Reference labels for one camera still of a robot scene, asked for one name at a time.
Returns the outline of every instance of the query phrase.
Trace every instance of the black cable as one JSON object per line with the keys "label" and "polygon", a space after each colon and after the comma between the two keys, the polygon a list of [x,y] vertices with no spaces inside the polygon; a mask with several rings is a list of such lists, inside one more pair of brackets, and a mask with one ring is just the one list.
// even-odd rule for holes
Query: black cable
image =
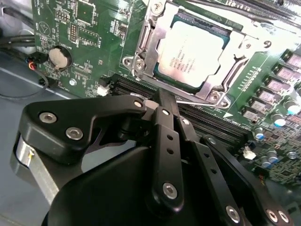
{"label": "black cable", "polygon": [[269,24],[273,24],[273,21],[275,20],[272,17],[260,16],[260,15],[257,15],[257,14],[251,13],[251,12],[244,11],[242,9],[234,8],[231,6],[225,6],[218,2],[210,2],[210,1],[206,1],[206,0],[186,0],[186,2],[197,3],[197,4],[204,5],[204,6],[210,6],[210,7],[224,9],[227,11],[238,13],[242,16],[246,16],[246,17],[248,17],[252,20],[258,21],[258,22],[266,22]]}
{"label": "black cable", "polygon": [[35,70],[35,72],[45,81],[45,84],[44,84],[44,86],[41,90],[39,90],[36,93],[26,95],[26,96],[21,96],[21,97],[10,97],[10,96],[0,94],[0,98],[5,99],[5,100],[25,100],[25,99],[30,99],[30,98],[37,97],[40,94],[42,94],[47,89],[47,87],[49,86],[49,81],[46,78],[46,76],[43,75],[41,72],[38,72],[37,70]]}
{"label": "black cable", "polygon": [[[25,62],[25,60],[27,59],[28,55],[17,50],[17,49],[7,49],[7,48],[0,48],[0,52],[4,52],[7,53],[8,55],[12,56],[13,58],[16,58],[18,60],[21,60],[22,62]],[[40,94],[42,94],[47,87],[49,86],[49,81],[47,79],[47,77],[45,75],[43,75],[41,72],[35,70],[35,72],[45,81],[45,84],[43,86],[43,88],[41,90],[39,90],[36,93],[30,94],[30,95],[26,95],[26,96],[21,96],[21,97],[10,97],[10,96],[6,96],[3,94],[0,94],[0,98],[2,99],[6,99],[6,100],[24,100],[24,99],[29,99],[29,98],[33,98],[33,97],[37,97]]]}
{"label": "black cable", "polygon": [[24,24],[26,24],[32,29],[34,28],[32,19],[30,19],[29,17],[25,16],[24,14],[22,14],[21,12],[19,12],[18,10],[12,7],[4,8],[3,13],[12,16],[18,20],[21,20]]}
{"label": "black cable", "polygon": [[3,37],[0,38],[0,44],[6,44],[10,42],[18,42],[18,41],[34,41],[34,35],[17,35],[17,36],[10,36],[10,37]]}
{"label": "black cable", "polygon": [[22,41],[22,42],[12,42],[6,44],[0,44],[0,48],[11,48],[11,47],[35,47],[34,41]]}

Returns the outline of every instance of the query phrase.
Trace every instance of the silver cylinder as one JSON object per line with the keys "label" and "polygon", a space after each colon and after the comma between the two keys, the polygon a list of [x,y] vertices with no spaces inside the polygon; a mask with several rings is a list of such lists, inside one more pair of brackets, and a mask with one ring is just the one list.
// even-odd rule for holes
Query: silver cylinder
{"label": "silver cylinder", "polygon": [[270,163],[278,162],[277,152],[276,151],[268,151],[267,152],[268,160]]}

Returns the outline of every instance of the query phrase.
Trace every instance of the black memory slot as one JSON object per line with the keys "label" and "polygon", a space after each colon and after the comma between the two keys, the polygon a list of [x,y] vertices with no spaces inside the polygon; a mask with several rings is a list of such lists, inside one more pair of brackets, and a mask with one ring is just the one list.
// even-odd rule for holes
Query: black memory slot
{"label": "black memory slot", "polygon": [[[146,98],[151,98],[155,91],[122,77],[112,84],[111,94],[113,96],[130,93],[137,93]],[[212,135],[232,153],[238,152],[244,144],[252,139],[250,131],[190,105],[179,105],[179,111],[181,116],[193,124],[199,137]]]}

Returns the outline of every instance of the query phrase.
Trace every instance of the capacitor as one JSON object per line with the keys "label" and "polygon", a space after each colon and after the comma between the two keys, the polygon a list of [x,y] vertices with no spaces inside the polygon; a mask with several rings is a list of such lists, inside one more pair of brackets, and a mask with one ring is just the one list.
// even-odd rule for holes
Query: capacitor
{"label": "capacitor", "polygon": [[261,157],[261,166],[262,166],[262,167],[267,168],[267,167],[269,167],[270,165],[271,165],[271,163],[269,162],[267,156]]}
{"label": "capacitor", "polygon": [[276,113],[272,116],[272,120],[274,122],[274,125],[277,127],[282,127],[286,124],[285,119],[283,118],[282,114]]}
{"label": "capacitor", "polygon": [[255,138],[258,140],[264,139],[263,130],[260,127],[255,128],[254,130]]}
{"label": "capacitor", "polygon": [[289,153],[287,153],[287,157],[289,159],[296,159],[297,158],[297,153],[296,152],[289,152]]}
{"label": "capacitor", "polygon": [[268,151],[267,156],[268,156],[268,161],[270,163],[278,162],[278,157],[277,157],[277,152],[276,151]]}
{"label": "capacitor", "polygon": [[293,100],[288,100],[284,103],[284,107],[287,110],[287,113],[289,114],[297,114],[299,111],[301,111],[301,108],[296,104]]}

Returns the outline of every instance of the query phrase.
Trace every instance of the black plastic bracket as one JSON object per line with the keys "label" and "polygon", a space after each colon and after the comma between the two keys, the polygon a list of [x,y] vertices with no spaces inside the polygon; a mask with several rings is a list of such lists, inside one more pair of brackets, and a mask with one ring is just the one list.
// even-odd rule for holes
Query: black plastic bracket
{"label": "black plastic bracket", "polygon": [[[141,118],[145,112],[142,100],[133,96],[36,102],[24,108],[19,132],[34,149],[59,163],[74,164],[93,143],[95,129],[100,131],[109,125],[118,128],[126,117]],[[56,121],[43,122],[42,113],[52,113]],[[68,138],[68,128],[80,129],[82,138]]]}

